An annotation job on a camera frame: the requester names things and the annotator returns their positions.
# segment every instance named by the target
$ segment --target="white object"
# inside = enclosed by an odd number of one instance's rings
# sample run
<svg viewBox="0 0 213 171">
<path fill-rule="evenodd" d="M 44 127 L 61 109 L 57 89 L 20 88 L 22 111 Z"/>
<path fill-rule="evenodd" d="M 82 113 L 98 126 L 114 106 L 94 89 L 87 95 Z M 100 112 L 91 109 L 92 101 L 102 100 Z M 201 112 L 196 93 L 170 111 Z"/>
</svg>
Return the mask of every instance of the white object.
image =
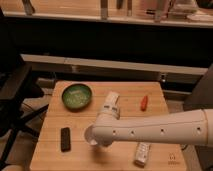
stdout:
<svg viewBox="0 0 213 171">
<path fill-rule="evenodd" d="M 193 21 L 213 22 L 212 15 L 206 14 L 200 10 L 194 14 L 188 15 L 187 18 Z"/>
<path fill-rule="evenodd" d="M 117 106 L 105 108 L 104 105 L 94 125 L 88 129 L 89 133 L 86 131 L 87 136 L 96 142 L 93 145 L 143 141 L 213 146 L 213 109 L 119 120 L 113 108 L 117 109 Z"/>
<path fill-rule="evenodd" d="M 150 143 L 144 143 L 140 142 L 138 144 L 136 153 L 135 153 L 135 160 L 134 163 L 144 167 L 147 163 L 148 156 L 149 156 L 149 149 L 150 149 Z"/>
</svg>

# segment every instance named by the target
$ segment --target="white remote control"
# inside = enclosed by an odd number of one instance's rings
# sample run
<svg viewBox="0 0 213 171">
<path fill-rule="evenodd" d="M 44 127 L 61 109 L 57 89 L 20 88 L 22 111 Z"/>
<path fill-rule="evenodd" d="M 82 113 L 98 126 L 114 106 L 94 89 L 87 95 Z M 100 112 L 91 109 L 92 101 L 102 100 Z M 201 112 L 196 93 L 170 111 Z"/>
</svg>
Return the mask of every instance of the white remote control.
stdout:
<svg viewBox="0 0 213 171">
<path fill-rule="evenodd" d="M 134 163 L 139 165 L 140 167 L 144 167 L 147 163 L 148 155 L 149 155 L 149 149 L 150 149 L 150 143 L 144 143 L 140 142 L 138 144 L 136 154 L 135 154 L 135 160 Z"/>
</svg>

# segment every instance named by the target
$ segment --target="dark background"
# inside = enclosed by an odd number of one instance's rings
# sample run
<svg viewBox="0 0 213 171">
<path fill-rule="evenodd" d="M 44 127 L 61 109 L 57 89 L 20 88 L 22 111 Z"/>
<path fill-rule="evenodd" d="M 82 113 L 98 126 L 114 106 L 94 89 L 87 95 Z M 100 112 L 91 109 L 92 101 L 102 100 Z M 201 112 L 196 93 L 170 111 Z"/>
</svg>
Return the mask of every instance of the dark background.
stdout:
<svg viewBox="0 0 213 171">
<path fill-rule="evenodd" d="M 208 28 L 13 17 L 7 22 L 21 53 L 194 67 L 213 61 Z"/>
</svg>

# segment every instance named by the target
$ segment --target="red pepper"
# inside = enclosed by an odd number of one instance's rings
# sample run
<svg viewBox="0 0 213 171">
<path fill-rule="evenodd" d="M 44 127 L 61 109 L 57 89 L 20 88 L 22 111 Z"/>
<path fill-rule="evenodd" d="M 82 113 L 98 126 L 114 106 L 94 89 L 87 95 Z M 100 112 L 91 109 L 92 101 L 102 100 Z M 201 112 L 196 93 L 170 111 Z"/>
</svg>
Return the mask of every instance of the red pepper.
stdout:
<svg viewBox="0 0 213 171">
<path fill-rule="evenodd" d="M 142 111 L 146 111 L 147 104 L 148 104 L 148 96 L 144 96 L 141 101 L 141 110 Z"/>
</svg>

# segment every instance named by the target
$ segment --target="remote control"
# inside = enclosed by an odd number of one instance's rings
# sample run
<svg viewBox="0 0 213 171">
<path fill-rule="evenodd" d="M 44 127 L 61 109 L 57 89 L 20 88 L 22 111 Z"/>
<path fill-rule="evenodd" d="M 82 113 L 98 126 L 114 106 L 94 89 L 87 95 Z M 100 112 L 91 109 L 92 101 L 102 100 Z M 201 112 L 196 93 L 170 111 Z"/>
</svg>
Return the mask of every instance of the remote control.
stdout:
<svg viewBox="0 0 213 171">
<path fill-rule="evenodd" d="M 136 150 L 134 163 L 144 167 L 148 159 L 149 149 L 150 143 L 140 142 Z"/>
<path fill-rule="evenodd" d="M 70 128 L 61 128 L 61 151 L 66 152 L 70 150 Z"/>
</svg>

